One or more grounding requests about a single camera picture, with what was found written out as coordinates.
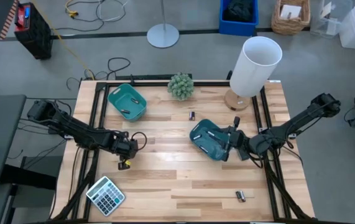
green plant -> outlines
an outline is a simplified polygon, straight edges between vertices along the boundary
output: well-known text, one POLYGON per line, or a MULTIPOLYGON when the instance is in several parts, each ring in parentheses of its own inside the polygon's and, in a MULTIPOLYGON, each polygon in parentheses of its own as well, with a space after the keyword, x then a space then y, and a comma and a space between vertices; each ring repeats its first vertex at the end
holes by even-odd
POLYGON ((179 101, 183 101, 192 96, 194 92, 194 82, 187 74, 181 74, 173 76, 169 84, 167 85, 167 91, 179 101))

teal tray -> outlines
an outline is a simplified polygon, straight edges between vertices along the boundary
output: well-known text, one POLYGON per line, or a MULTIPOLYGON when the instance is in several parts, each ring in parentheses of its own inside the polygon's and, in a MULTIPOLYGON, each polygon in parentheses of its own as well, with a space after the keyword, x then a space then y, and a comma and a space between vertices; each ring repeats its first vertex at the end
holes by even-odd
POLYGON ((137 121, 145 114, 147 102, 133 87, 127 83, 120 85, 108 95, 108 101, 120 112, 128 121, 137 121), (129 114, 122 113, 121 110, 130 111, 129 114))
POLYGON ((226 150, 221 147, 221 145, 215 141, 213 138, 209 137, 207 131, 213 133, 218 139, 228 142, 229 136, 227 134, 215 131, 219 129, 217 125, 211 122, 208 119, 201 120, 190 132, 190 139, 193 144, 201 149, 204 153, 206 153, 211 159, 220 161, 223 160, 226 156, 226 150), (202 137, 194 140, 194 138, 198 135, 202 135, 202 137))

black bag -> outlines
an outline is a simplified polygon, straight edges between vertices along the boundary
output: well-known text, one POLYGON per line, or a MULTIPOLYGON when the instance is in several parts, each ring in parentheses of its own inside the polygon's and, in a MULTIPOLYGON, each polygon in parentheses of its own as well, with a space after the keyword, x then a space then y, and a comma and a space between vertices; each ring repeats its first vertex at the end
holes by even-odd
POLYGON ((223 20, 252 22, 253 0, 231 0, 223 12, 223 20))

gray floor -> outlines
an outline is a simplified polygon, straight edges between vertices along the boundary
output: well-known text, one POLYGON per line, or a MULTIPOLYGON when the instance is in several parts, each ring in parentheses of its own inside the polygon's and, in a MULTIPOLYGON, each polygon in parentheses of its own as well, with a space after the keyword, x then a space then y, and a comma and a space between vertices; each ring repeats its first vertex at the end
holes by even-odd
MULTIPOLYGON (((38 2, 43 4, 56 27, 77 25, 63 14, 61 2, 38 2)), ((160 22, 157 2, 131 0, 126 5, 126 18, 108 24, 101 32, 146 31, 160 22)), ((263 15, 260 24, 267 27, 271 11, 266 9, 272 9, 273 1, 259 2, 262 3, 260 14, 263 15)), ((216 0, 166 0, 165 6, 167 17, 180 30, 214 29, 218 26, 216 0)), ((321 120, 302 134, 298 138, 298 146, 316 216, 321 220, 355 222, 355 128, 350 128, 343 121, 343 115, 353 106, 355 96, 355 50, 342 48, 338 38, 323 39, 309 32, 293 37, 270 32, 259 35, 274 39, 284 51, 284 57, 270 79, 282 80, 291 116, 305 109, 310 100, 323 92, 331 93, 342 101, 340 114, 321 120)), ((181 35, 178 43, 169 49, 153 48, 146 37, 74 39, 66 40, 66 43, 94 72, 106 70, 108 58, 126 57, 132 64, 118 75, 187 72, 192 73, 195 79, 225 79, 246 39, 220 34, 181 35)), ((111 67, 122 65, 123 62, 115 62, 111 67)), ((34 60, 18 42, 0 42, 0 95, 22 93, 29 97, 74 98, 77 85, 71 82, 72 90, 69 91, 65 81, 68 77, 82 76, 82 67, 59 41, 54 42, 53 56, 47 61, 34 60)), ((25 112, 32 102, 27 102, 25 112)), ((18 131, 10 156, 17 155, 21 149, 25 156, 36 156, 60 141, 56 136, 18 131)), ((51 153, 52 156, 62 154, 62 146, 51 153)), ((8 160, 8 163, 19 165, 21 157, 8 160)), ((49 206, 18 210, 14 223, 44 220, 49 206)))

wooden tabletop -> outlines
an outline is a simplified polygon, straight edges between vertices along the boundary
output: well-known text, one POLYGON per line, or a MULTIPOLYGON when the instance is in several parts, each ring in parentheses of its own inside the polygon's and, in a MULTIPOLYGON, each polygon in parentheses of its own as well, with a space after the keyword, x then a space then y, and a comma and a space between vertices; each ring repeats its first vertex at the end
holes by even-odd
MULTIPOLYGON (((95 94, 96 82, 82 82, 76 101, 74 117, 88 123, 95 94)), ((127 122, 108 103, 104 127, 144 132, 146 147, 139 151, 129 170, 118 171, 118 156, 100 151, 96 180, 110 178, 125 194, 125 201, 110 216, 105 217, 91 206, 90 222, 183 222, 183 221, 271 221, 269 192, 263 169, 250 160, 240 161, 235 149, 227 162, 212 161, 189 140, 189 133, 201 119, 210 119, 221 128, 233 124, 235 116, 241 118, 239 129, 249 137, 257 134, 252 104, 243 111, 231 111, 224 104, 226 86, 195 87, 187 101, 174 100, 167 87, 136 87, 147 100, 147 112, 134 123, 127 122), (194 111, 196 121, 189 121, 194 111), (235 191, 243 190, 247 200, 238 202, 235 191)), ((289 120, 287 104, 281 83, 267 82, 265 92, 272 124, 289 120)), ((100 113, 103 91, 100 93, 97 114, 100 113)), ((264 122, 262 103, 259 109, 264 122)), ((295 142, 294 151, 298 153, 295 142)), ((57 198, 53 217, 68 201, 71 172, 77 147, 67 143, 57 185, 57 198)), ((83 150, 78 152, 72 191, 75 190, 83 150)), ((300 161, 289 152, 280 155, 285 185, 303 211, 313 216, 313 208, 300 161)), ((280 195, 275 189, 279 213, 283 216, 280 195)), ((86 195, 82 194, 80 212, 86 195)))

